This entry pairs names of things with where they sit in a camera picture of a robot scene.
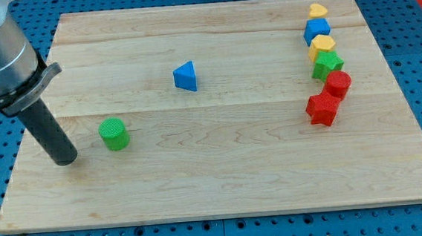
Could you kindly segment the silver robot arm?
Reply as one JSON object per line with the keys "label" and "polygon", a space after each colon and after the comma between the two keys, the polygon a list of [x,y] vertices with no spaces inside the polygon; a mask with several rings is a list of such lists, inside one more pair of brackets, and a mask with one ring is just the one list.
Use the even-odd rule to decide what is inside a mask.
{"label": "silver robot arm", "polygon": [[54,62],[46,65],[0,0],[0,113],[14,117],[36,101],[50,81],[62,71]]}

